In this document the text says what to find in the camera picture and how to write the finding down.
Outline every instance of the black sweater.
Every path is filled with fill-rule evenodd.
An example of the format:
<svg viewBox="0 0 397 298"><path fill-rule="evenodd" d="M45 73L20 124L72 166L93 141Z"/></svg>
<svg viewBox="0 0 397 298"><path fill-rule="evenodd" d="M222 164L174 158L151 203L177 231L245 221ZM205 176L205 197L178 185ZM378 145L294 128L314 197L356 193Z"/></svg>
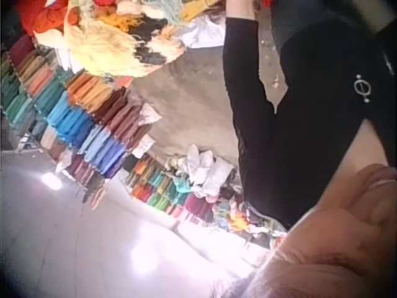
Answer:
<svg viewBox="0 0 397 298"><path fill-rule="evenodd" d="M258 48L258 22L227 19L223 68L244 198L289 229L315 206L364 119L395 165L395 81L372 38L326 21L283 46L288 91L276 115L259 79Z"/></svg>

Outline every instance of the tiled floor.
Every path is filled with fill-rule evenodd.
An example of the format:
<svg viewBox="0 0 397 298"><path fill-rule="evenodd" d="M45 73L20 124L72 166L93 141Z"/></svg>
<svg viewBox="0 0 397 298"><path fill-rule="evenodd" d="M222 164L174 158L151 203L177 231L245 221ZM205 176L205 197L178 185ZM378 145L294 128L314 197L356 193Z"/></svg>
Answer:
<svg viewBox="0 0 397 298"><path fill-rule="evenodd" d="M1 266L24 297L209 297L228 275L110 189L97 210L41 153L2 156Z"/></svg>

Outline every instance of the person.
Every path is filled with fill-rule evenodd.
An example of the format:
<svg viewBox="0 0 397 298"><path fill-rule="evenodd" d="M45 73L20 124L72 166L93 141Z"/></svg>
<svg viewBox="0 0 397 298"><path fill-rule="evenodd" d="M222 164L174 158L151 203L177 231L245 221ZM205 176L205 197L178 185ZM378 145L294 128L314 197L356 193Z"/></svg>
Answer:
<svg viewBox="0 0 397 298"><path fill-rule="evenodd" d="M259 79L252 0L226 2L223 67L244 199L288 234L222 297L386 297L396 261L395 17L364 14L366 30L316 0L275 0L271 13L288 86L277 113Z"/></svg>
<svg viewBox="0 0 397 298"><path fill-rule="evenodd" d="M275 113L259 78L252 4L226 2L225 84L246 203L289 230L362 168L395 165L394 70L372 35L319 0L274 1L272 34L288 86ZM373 23L381 34L393 17Z"/></svg>

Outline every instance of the fabric pile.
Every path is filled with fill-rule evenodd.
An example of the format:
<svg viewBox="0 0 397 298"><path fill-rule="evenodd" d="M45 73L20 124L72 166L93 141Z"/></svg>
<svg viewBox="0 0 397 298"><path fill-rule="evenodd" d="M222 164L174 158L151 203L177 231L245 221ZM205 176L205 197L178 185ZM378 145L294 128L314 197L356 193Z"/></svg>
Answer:
<svg viewBox="0 0 397 298"><path fill-rule="evenodd" d="M208 200L186 187L189 186L189 178L176 179L175 175L147 154L137 162L124 183L133 198L182 222L234 233L257 234L270 230L269 222L250 221L242 195L229 184L222 185L215 200Z"/></svg>
<svg viewBox="0 0 397 298"><path fill-rule="evenodd" d="M29 35L90 74L142 77L183 54L176 30L216 2L19 0L17 8Z"/></svg>

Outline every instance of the fabric bolt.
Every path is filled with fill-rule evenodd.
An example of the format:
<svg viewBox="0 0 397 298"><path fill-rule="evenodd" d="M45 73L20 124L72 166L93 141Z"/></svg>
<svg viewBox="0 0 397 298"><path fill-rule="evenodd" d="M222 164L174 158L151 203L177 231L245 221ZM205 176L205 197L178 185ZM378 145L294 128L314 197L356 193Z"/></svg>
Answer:
<svg viewBox="0 0 397 298"><path fill-rule="evenodd" d="M84 86L88 81L92 79L92 76L90 76L87 73L81 73L77 78L73 79L73 82L69 84L68 86L68 91L69 91L69 101L71 104L76 103L76 98L75 94L79 88Z"/></svg>
<svg viewBox="0 0 397 298"><path fill-rule="evenodd" d="M93 88L86 97L82 99L82 105L89 113L96 111L112 94L113 89L102 83L98 88Z"/></svg>
<svg viewBox="0 0 397 298"><path fill-rule="evenodd" d="M112 179L116 173L122 168L124 158L121 156L112 166L104 173L106 179Z"/></svg>
<svg viewBox="0 0 397 298"><path fill-rule="evenodd" d="M106 112L113 106L117 99L125 94L125 90L126 89L122 87L119 90L113 91L110 97L92 113L92 117L98 122L102 116L104 116Z"/></svg>
<svg viewBox="0 0 397 298"><path fill-rule="evenodd" d="M112 107L106 112L106 114L99 120L99 123L103 126L108 126L118 112L121 111L126 105L127 99L125 96L118 98Z"/></svg>
<svg viewBox="0 0 397 298"><path fill-rule="evenodd" d="M34 50L34 48L34 44L30 37L24 35L10 48L9 58L14 65L18 65L30 51Z"/></svg>
<svg viewBox="0 0 397 298"><path fill-rule="evenodd" d="M92 176L94 175L95 171L94 169L90 166L88 168L88 170L84 173L84 175L82 176L80 183L83 186L87 186L88 181L92 178Z"/></svg>
<svg viewBox="0 0 397 298"><path fill-rule="evenodd" d="M91 129L95 123L91 118L88 118L87 121L80 127L76 135L74 136L73 147L76 149L80 149L82 144L86 141L87 136L89 135Z"/></svg>
<svg viewBox="0 0 397 298"><path fill-rule="evenodd" d="M127 149L134 150L138 145L140 140L143 138L151 130L152 124L145 124L138 128L135 132L134 136L130 139L129 143L127 144Z"/></svg>
<svg viewBox="0 0 397 298"><path fill-rule="evenodd" d="M53 80L49 83L48 88L39 94L35 101L35 107L46 117L52 111L64 90L58 80Z"/></svg>
<svg viewBox="0 0 397 298"><path fill-rule="evenodd" d="M41 56L37 56L31 64L28 65L26 70L19 76L22 82L26 82L31 76L33 76L38 69L45 64L45 60Z"/></svg>
<svg viewBox="0 0 397 298"><path fill-rule="evenodd" d="M100 166L100 172L102 174L106 173L114 164L117 164L118 161L125 154L125 145L121 144L118 141L115 141L112 151L108 152L108 155L105 155L102 159L102 163Z"/></svg>
<svg viewBox="0 0 397 298"><path fill-rule="evenodd" d="M1 80L1 106L4 111L19 95L19 81L14 77L3 76Z"/></svg>
<svg viewBox="0 0 397 298"><path fill-rule="evenodd" d="M56 129L60 135L67 136L69 135L70 130L73 125L80 121L80 118L83 117L84 111L82 109L70 109L66 116L63 118L61 122L58 123Z"/></svg>
<svg viewBox="0 0 397 298"><path fill-rule="evenodd" d="M63 91L59 101L47 117L48 124L52 127L57 127L58 122L62 121L67 112L69 112L68 92Z"/></svg>
<svg viewBox="0 0 397 298"><path fill-rule="evenodd" d="M138 129L140 106L134 106L128 115L125 116L124 120L114 130L114 135L120 140L127 139L128 136L132 136Z"/></svg>
<svg viewBox="0 0 397 298"><path fill-rule="evenodd" d="M86 150L89 148L90 144L94 141L97 137L99 132L102 130L102 126L96 124L89 132L89 135L85 139L84 143L80 146L78 154L84 154Z"/></svg>
<svg viewBox="0 0 397 298"><path fill-rule="evenodd" d="M27 96L25 98L24 103L21 105L21 107L19 108L19 110L17 111L17 113L15 114L12 120L13 126L18 128L17 124L24 121L24 117L26 117L27 113L29 113L29 111L31 111L32 108L33 108L32 100Z"/></svg>
<svg viewBox="0 0 397 298"><path fill-rule="evenodd" d="M95 157L90 161L92 166L95 167L95 169L98 170L99 172L100 172L100 164L102 163L102 160L104 159L105 155L110 154L111 149L114 147L114 144L116 142L117 141L114 140L112 136L110 136L99 148Z"/></svg>
<svg viewBox="0 0 397 298"><path fill-rule="evenodd" d="M29 86L28 91L33 96L36 97L42 90L47 86L47 84L54 77L54 73L48 67L45 67L41 73L41 76L38 77L32 84Z"/></svg>
<svg viewBox="0 0 397 298"><path fill-rule="evenodd" d="M30 104L29 109L26 110L25 114L15 124L16 129L19 131L19 136L23 136L29 131L29 128L31 128L35 122L36 115L37 111L33 108L33 105Z"/></svg>
<svg viewBox="0 0 397 298"><path fill-rule="evenodd" d="M38 53L37 53L36 49L30 51L24 57L24 59L18 65L16 65L16 70L18 71L18 73L21 74L21 72L23 72L26 69L26 67L28 67L31 64L31 62L34 61L34 59L37 57L37 55L38 55Z"/></svg>
<svg viewBox="0 0 397 298"><path fill-rule="evenodd" d="M105 141L110 137L110 131L107 129L102 129L95 140L90 144L87 149L86 154L84 155L84 160L91 161L98 154L99 150L104 145Z"/></svg>
<svg viewBox="0 0 397 298"><path fill-rule="evenodd" d="M108 123L107 125L108 129L112 132L115 132L132 109L133 109L133 105L127 103L121 110L119 110L119 112L114 116L112 121Z"/></svg>
<svg viewBox="0 0 397 298"><path fill-rule="evenodd" d="M11 122L14 121L15 116L18 114L20 108L25 104L26 101L27 94L21 93L11 102L5 113Z"/></svg>
<svg viewBox="0 0 397 298"><path fill-rule="evenodd" d="M76 171L74 172L74 178L77 182L81 183L83 180L84 175L87 171L89 171L90 164L86 161L82 161L79 166L77 167Z"/></svg>
<svg viewBox="0 0 397 298"><path fill-rule="evenodd" d="M190 213L197 215L197 214L199 214L201 208L203 207L203 205L205 203L206 203L205 199L198 198L194 193L191 192L187 196L184 207Z"/></svg>
<svg viewBox="0 0 397 298"><path fill-rule="evenodd" d="M88 81L84 84L80 85L80 87L75 90L73 93L76 102L80 102L80 100L93 88L95 85L99 83L99 78L95 76L91 76Z"/></svg>
<svg viewBox="0 0 397 298"><path fill-rule="evenodd" d="M72 162L71 164L66 168L66 171L71 175L74 176L74 173L76 172L77 168L79 167L80 163L84 160L84 157L82 155L74 155L72 157Z"/></svg>

